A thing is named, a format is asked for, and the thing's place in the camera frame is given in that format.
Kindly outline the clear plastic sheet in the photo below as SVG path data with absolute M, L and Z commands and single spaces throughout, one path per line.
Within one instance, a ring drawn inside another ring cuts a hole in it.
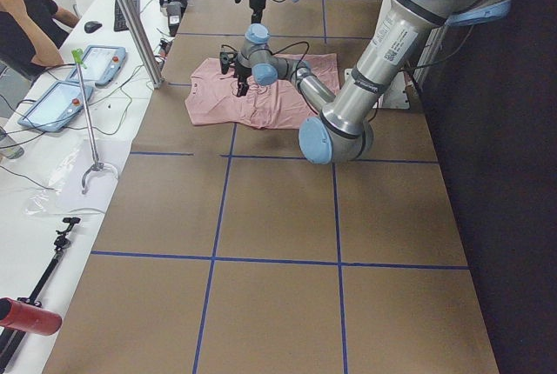
M 44 180 L 43 186 L 24 200 L 23 212 L 36 217 L 71 212 L 104 214 L 121 171 L 119 165 L 110 168 L 109 146 L 108 141 L 97 141 L 101 170 L 91 169 L 92 153 L 85 139 L 61 151 L 27 154 L 25 163 L 34 166 Z

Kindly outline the seated person in black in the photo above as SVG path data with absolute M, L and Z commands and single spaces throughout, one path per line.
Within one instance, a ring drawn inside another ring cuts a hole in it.
M 54 0 L 1 0 L 1 59 L 36 77 L 64 64 L 60 48 L 79 17 Z

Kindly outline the far blue teach pendant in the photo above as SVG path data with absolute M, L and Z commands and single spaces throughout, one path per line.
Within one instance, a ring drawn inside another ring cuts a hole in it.
M 85 50 L 71 52 L 74 60 L 81 61 L 84 82 L 96 87 L 107 86 L 118 74 L 127 56 L 125 47 L 88 45 Z

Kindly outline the black power adapter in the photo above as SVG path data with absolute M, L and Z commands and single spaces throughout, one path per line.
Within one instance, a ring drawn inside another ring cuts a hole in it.
M 180 2 L 171 2 L 166 6 L 167 23 L 171 37 L 176 36 L 182 19 L 182 5 Z

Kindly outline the aluminium frame post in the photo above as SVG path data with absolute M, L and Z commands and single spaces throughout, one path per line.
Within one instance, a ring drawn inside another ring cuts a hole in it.
M 148 37 L 142 25 L 140 15 L 135 9 L 132 0 L 117 0 L 124 13 L 126 23 L 131 33 L 138 54 L 143 61 L 143 65 L 148 73 L 154 89 L 158 89 L 163 83 L 161 70 L 158 67 L 156 58 L 152 53 Z

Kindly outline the near blue teach pendant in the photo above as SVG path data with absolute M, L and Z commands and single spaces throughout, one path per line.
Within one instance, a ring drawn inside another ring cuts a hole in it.
M 45 132 L 60 131 L 84 108 L 78 83 L 56 81 L 18 118 L 24 128 Z

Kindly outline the red cylinder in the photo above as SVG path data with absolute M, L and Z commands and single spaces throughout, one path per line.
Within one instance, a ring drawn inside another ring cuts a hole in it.
M 49 336 L 62 326 L 57 313 L 9 297 L 1 299 L 1 326 L 17 331 Z

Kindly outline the blue teach pendant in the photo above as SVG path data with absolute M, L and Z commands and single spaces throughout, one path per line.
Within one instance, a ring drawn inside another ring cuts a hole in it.
M 56 81 L 18 118 L 24 128 L 45 132 L 60 131 L 84 108 L 78 83 Z
M 96 87 L 107 86 L 118 74 L 127 56 L 125 47 L 88 45 L 85 50 L 71 52 L 74 60 L 81 61 L 84 82 Z

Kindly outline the pink Snoopy t-shirt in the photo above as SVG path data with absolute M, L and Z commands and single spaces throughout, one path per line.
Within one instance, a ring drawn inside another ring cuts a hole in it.
M 185 106 L 194 125 L 238 123 L 254 129 L 293 130 L 312 110 L 288 81 L 260 86 L 248 79 L 249 90 L 237 95 L 237 78 L 221 73 L 217 58 L 205 59 L 191 74 L 191 91 Z

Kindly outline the black computer mouse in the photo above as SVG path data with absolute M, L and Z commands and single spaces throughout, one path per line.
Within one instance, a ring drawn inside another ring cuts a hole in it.
M 84 24 L 84 32 L 92 34 L 99 30 L 103 25 L 99 21 L 88 21 Z

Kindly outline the metal reacher grabber tool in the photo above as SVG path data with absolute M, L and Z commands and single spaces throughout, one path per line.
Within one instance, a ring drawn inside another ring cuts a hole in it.
M 83 99 L 83 107 L 84 107 L 84 116 L 86 120 L 86 129 L 88 132 L 89 143 L 91 147 L 91 158 L 92 158 L 92 165 L 89 169 L 82 175 L 81 178 L 81 186 L 82 186 L 82 194 L 86 195 L 88 192 L 88 182 L 91 177 L 93 177 L 94 173 L 102 173 L 105 171 L 109 171 L 113 174 L 116 180 L 119 178 L 119 170 L 116 165 L 101 162 L 98 149 L 97 149 L 97 141 L 94 135 L 94 129 L 91 121 L 91 114 L 90 114 L 90 107 L 88 102 L 87 96 L 87 89 L 84 83 L 83 77 L 83 51 L 81 49 L 75 49 L 71 51 L 71 55 L 73 56 L 76 69 L 77 69 L 77 79 L 79 88 L 81 90 L 82 99 Z

